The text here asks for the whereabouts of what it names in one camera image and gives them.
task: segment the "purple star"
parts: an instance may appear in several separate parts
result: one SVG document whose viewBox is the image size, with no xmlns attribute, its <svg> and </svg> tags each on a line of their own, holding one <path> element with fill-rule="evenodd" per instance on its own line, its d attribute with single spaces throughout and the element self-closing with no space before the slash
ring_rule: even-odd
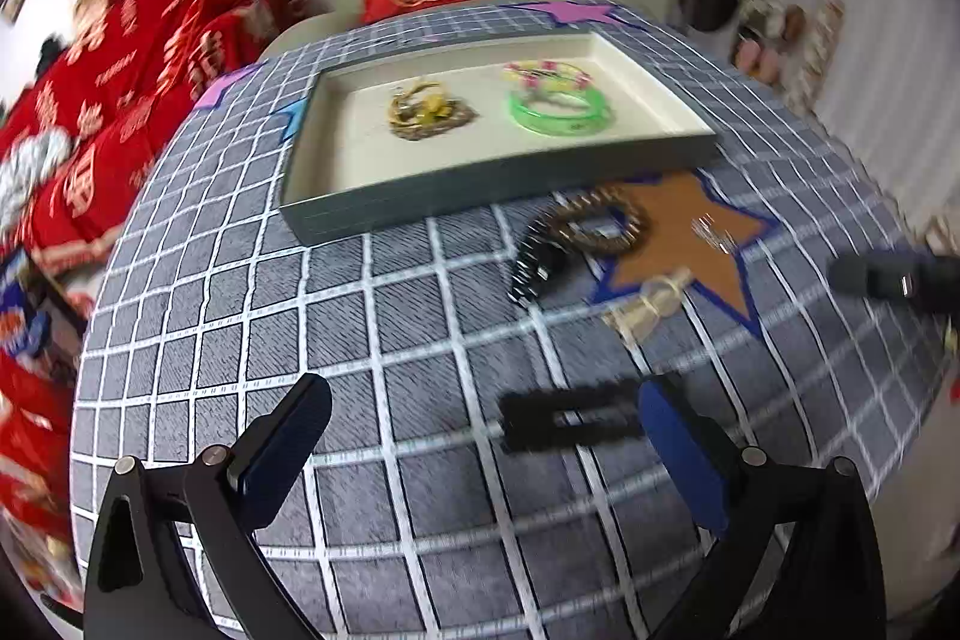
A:
<svg viewBox="0 0 960 640">
<path fill-rule="evenodd" d="M 616 4 L 578 4 L 576 1 L 541 1 L 539 4 L 517 4 L 519 9 L 534 12 L 546 12 L 559 25 L 570 23 L 615 23 L 623 25 L 622 20 L 611 18 L 610 11 Z"/>
<path fill-rule="evenodd" d="M 210 87 L 206 89 L 206 91 L 200 97 L 200 100 L 193 105 L 193 108 L 216 109 L 220 106 L 220 102 L 223 100 L 224 93 L 227 92 L 227 88 L 234 83 L 239 82 L 245 76 L 254 73 L 261 66 L 263 66 L 262 63 L 255 63 L 251 66 L 239 68 L 237 71 L 232 71 L 229 74 L 224 74 L 222 77 L 217 77 L 215 80 L 213 80 L 213 82 L 210 83 Z"/>
</svg>

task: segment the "red blanket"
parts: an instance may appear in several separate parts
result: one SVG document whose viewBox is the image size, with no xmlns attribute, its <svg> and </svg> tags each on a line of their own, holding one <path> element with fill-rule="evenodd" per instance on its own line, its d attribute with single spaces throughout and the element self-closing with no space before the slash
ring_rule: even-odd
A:
<svg viewBox="0 0 960 640">
<path fill-rule="evenodd" d="M 280 30 L 304 0 L 266 0 Z M 123 0 L 11 111 L 0 158 L 51 125 L 77 142 L 34 194 L 16 234 L 49 274 L 107 257 L 160 151 L 219 74 L 253 63 L 266 47 L 251 0 Z"/>
</svg>

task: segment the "brown beaded bracelet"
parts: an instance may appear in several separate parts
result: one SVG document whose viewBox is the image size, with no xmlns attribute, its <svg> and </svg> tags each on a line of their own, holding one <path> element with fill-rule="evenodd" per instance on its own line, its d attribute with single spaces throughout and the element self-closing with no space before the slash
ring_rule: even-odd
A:
<svg viewBox="0 0 960 640">
<path fill-rule="evenodd" d="M 605 237 L 598 231 L 581 231 L 570 225 L 571 221 L 599 215 L 611 209 L 624 215 L 623 230 L 616 237 Z M 549 235 L 569 247 L 598 256 L 621 256 L 637 247 L 646 239 L 650 218 L 640 205 L 627 199 L 616 188 L 601 186 L 585 196 L 577 196 L 563 207 L 544 215 Z"/>
</svg>

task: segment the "shallow rectangular tray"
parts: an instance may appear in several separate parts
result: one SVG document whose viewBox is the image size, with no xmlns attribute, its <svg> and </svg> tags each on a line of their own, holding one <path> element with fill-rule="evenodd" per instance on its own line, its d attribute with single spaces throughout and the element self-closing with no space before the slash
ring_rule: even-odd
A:
<svg viewBox="0 0 960 640">
<path fill-rule="evenodd" d="M 587 137 L 547 137 L 510 117 L 502 74 L 549 58 L 586 70 L 613 111 Z M 418 142 L 390 131 L 398 87 L 442 82 L 477 111 Z M 294 143 L 280 212 L 304 245 L 426 215 L 707 164 L 716 134 L 613 42 L 590 31 L 500 37 L 418 49 L 320 75 Z"/>
</svg>

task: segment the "blue gripper pad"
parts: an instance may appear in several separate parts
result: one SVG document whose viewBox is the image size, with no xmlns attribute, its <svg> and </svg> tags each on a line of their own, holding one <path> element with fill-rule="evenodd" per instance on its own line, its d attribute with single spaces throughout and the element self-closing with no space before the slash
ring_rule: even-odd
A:
<svg viewBox="0 0 960 640">
<path fill-rule="evenodd" d="M 642 384 L 637 410 L 694 523 L 723 537 L 730 523 L 728 484 L 736 469 L 736 445 L 715 421 L 697 415 L 669 381 Z"/>
</svg>

